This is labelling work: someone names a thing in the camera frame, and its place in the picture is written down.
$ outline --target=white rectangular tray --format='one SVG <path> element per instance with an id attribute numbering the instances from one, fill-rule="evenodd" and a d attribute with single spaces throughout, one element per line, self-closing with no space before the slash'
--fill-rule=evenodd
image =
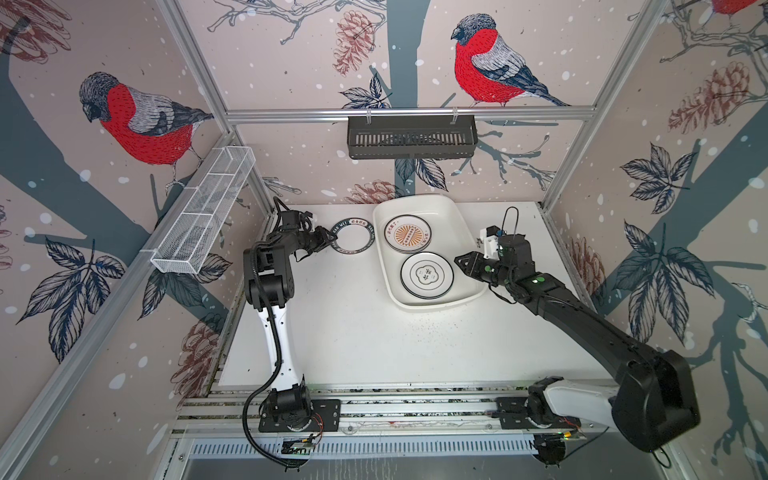
<path id="1" fill-rule="evenodd" d="M 432 240 L 422 251 L 441 255 L 453 269 L 453 285 L 445 295 L 432 300 L 420 299 L 411 295 L 402 285 L 400 268 L 410 254 L 393 249 L 384 237 L 386 224 L 400 215 L 416 215 L 429 224 Z M 373 210 L 373 230 L 389 297 L 401 309 L 409 312 L 442 310 L 462 305 L 483 294 L 485 285 L 466 276 L 453 263 L 455 257 L 479 248 L 464 217 L 450 198 L 442 195 L 413 195 L 388 200 Z"/>

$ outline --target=red bird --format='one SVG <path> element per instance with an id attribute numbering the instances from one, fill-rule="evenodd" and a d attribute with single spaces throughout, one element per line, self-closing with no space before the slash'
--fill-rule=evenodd
<path id="1" fill-rule="evenodd" d="M 456 81 L 475 99 L 506 105 L 512 98 L 539 97 L 567 106 L 549 94 L 525 65 L 525 59 L 504 43 L 490 15 L 475 13 L 458 23 L 451 39 L 456 43 Z"/>
<path id="2" fill-rule="evenodd" d="M 133 158 L 150 165 L 174 166 L 174 179 L 166 191 L 182 184 L 176 180 L 176 161 L 192 149 L 197 127 L 214 117 L 164 95 L 142 93 L 103 71 L 83 81 L 80 102 L 88 121 L 98 118 Z"/>

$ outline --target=ventilation grille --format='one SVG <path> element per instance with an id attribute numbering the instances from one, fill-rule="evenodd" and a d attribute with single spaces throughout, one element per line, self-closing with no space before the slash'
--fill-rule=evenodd
<path id="1" fill-rule="evenodd" d="M 283 437 L 257 438 L 259 445 L 278 455 Z M 419 435 L 400 437 L 324 437 L 312 457 L 345 458 L 435 457 L 453 455 L 533 455 L 533 435 Z M 259 457 L 246 439 L 198 439 L 190 458 Z"/>

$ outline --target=robotic arm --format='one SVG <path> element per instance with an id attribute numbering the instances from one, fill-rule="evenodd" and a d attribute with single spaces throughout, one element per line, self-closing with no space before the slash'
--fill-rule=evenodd
<path id="1" fill-rule="evenodd" d="M 619 385 L 606 389 L 555 377 L 529 389 L 533 399 L 541 401 L 536 393 L 543 391 L 548 407 L 557 415 L 594 421 L 601 420 L 596 416 L 602 417 L 602 423 L 615 426 L 632 445 L 646 452 L 699 424 L 694 383 L 682 356 L 671 350 L 660 353 L 630 338 L 591 312 L 560 280 L 537 272 L 525 235 L 505 235 L 496 226 L 487 232 L 489 237 L 498 237 L 498 260 L 470 252 L 454 259 L 459 269 L 490 286 L 502 285 L 518 303 L 566 332 Z"/>

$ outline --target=white table surface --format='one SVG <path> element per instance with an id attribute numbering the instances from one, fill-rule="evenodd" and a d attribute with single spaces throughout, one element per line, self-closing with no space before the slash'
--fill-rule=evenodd
<path id="1" fill-rule="evenodd" d="M 518 233 L 531 242 L 537 270 L 573 290 L 532 202 L 458 204 L 474 236 L 501 225 L 505 209 L 520 210 Z M 348 217 L 372 219 L 376 205 L 307 205 L 330 228 Z M 514 211 L 507 219 L 511 231 Z M 389 295 L 376 246 L 356 255 L 326 248 L 291 262 L 296 294 L 288 321 L 297 369 L 310 384 L 336 388 L 470 386 L 482 383 L 609 379 L 605 369 L 560 329 L 520 305 L 487 292 L 462 306 L 406 313 Z M 458 267 L 455 272 L 461 273 Z M 220 386 L 258 386 L 271 374 L 264 328 L 251 305 L 237 327 Z"/>

